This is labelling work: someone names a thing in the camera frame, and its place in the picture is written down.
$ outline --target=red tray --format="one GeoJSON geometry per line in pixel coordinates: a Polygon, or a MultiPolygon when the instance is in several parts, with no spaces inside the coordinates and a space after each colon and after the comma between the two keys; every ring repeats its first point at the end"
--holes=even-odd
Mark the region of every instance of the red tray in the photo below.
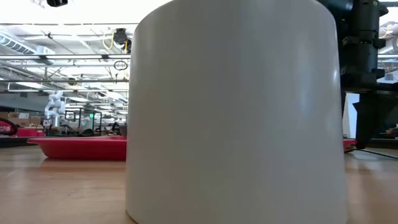
{"type": "Polygon", "coordinates": [[[127,139],[122,136],[85,138],[33,138],[51,159],[126,160],[127,139]]]}
{"type": "Polygon", "coordinates": [[[356,140],[355,139],[344,139],[343,144],[344,144],[344,146],[355,146],[356,140]]]}

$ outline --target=white cylinder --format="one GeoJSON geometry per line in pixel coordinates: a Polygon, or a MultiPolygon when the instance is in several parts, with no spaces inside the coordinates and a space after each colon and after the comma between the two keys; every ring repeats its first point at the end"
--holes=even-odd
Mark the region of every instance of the white cylinder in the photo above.
{"type": "Polygon", "coordinates": [[[345,224],[332,15],[179,0],[132,49],[127,212],[139,224],[345,224]]]}

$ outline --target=ceiling duct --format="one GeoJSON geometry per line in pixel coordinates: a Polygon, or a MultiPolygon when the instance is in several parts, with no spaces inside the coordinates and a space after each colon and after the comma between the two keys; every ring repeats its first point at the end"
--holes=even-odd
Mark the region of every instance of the ceiling duct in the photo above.
{"type": "MultiPolygon", "coordinates": [[[[5,80],[23,80],[26,82],[34,82],[37,79],[35,78],[43,78],[39,74],[36,74],[34,72],[28,71],[28,70],[21,70],[20,68],[10,66],[7,62],[2,62],[0,61],[0,66],[3,68],[0,68],[0,78],[3,78],[5,80]]],[[[68,90],[68,86],[66,83],[42,83],[43,86],[46,86],[47,88],[55,89],[55,90],[68,90]]],[[[71,96],[77,96],[77,97],[84,97],[84,98],[89,98],[90,100],[97,100],[96,94],[94,93],[87,93],[86,95],[81,95],[79,93],[68,93],[71,94],[71,96]]]]}
{"type": "MultiPolygon", "coordinates": [[[[18,37],[4,32],[0,30],[0,45],[5,47],[6,49],[13,50],[14,52],[18,52],[24,55],[33,55],[33,54],[40,54],[40,55],[50,55],[54,54],[54,51],[40,45],[33,45],[27,42],[23,42],[18,37]]],[[[38,63],[44,63],[46,65],[53,64],[53,61],[43,59],[43,60],[35,60],[38,63]]]]}
{"type": "Polygon", "coordinates": [[[398,37],[387,40],[386,46],[379,50],[379,54],[397,54],[398,37]]]}
{"type": "Polygon", "coordinates": [[[23,44],[21,41],[18,41],[17,37],[7,34],[4,31],[0,31],[0,44],[21,54],[36,53],[34,46],[30,46],[30,44],[23,44]]]}

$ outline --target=ceiling light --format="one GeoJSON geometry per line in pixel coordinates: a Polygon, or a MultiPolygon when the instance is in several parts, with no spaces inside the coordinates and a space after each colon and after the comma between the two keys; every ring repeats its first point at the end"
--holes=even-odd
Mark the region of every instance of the ceiling light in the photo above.
{"type": "Polygon", "coordinates": [[[97,93],[97,92],[107,92],[109,90],[78,90],[81,93],[97,93]]]}
{"type": "Polygon", "coordinates": [[[129,54],[119,54],[119,55],[108,55],[110,59],[130,59],[129,54]]]}
{"type": "Polygon", "coordinates": [[[380,55],[379,54],[379,58],[398,58],[398,55],[394,54],[394,55],[380,55]]]}
{"type": "Polygon", "coordinates": [[[119,100],[119,101],[125,101],[124,97],[122,95],[120,95],[119,93],[115,93],[113,91],[109,91],[107,93],[105,93],[107,97],[110,97],[112,99],[115,100],[119,100]]]}
{"type": "Polygon", "coordinates": [[[7,90],[15,93],[38,93],[40,90],[7,90]]]}
{"type": "Polygon", "coordinates": [[[31,82],[18,82],[18,83],[15,83],[15,84],[28,86],[28,87],[31,87],[31,88],[46,88],[43,85],[40,85],[38,83],[31,83],[31,82]]]}
{"type": "Polygon", "coordinates": [[[69,103],[68,105],[92,105],[92,106],[128,106],[128,104],[123,103],[69,103]]]}
{"type": "MultiPolygon", "coordinates": [[[[46,92],[46,93],[51,93],[51,92],[56,91],[56,90],[42,90],[42,91],[46,92]]],[[[63,91],[64,93],[74,92],[73,90],[59,90],[59,91],[63,91]]]]}
{"type": "Polygon", "coordinates": [[[67,111],[80,111],[81,108],[66,108],[67,111]]]}
{"type": "Polygon", "coordinates": [[[89,102],[89,100],[80,98],[80,97],[68,97],[68,99],[71,99],[71,100],[77,101],[77,102],[89,102]]]}
{"type": "Polygon", "coordinates": [[[100,106],[100,108],[102,108],[104,110],[111,110],[112,109],[111,106],[100,106]]]}
{"type": "Polygon", "coordinates": [[[0,55],[0,60],[38,60],[37,55],[0,55]]]}
{"type": "Polygon", "coordinates": [[[128,93],[129,90],[113,90],[115,93],[128,93]]]}
{"type": "Polygon", "coordinates": [[[101,55],[47,55],[47,59],[102,59],[101,55]]]}
{"type": "Polygon", "coordinates": [[[66,108],[83,108],[83,106],[79,106],[79,105],[66,105],[66,108]]]}

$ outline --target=wooden table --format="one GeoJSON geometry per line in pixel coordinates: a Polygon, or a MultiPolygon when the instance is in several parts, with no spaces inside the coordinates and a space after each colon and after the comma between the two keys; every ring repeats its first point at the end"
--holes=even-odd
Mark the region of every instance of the wooden table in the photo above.
{"type": "MultiPolygon", "coordinates": [[[[53,161],[36,146],[0,149],[0,223],[134,223],[124,210],[124,168],[53,161]]],[[[348,224],[398,223],[398,161],[355,152],[346,175],[348,224]]]]}

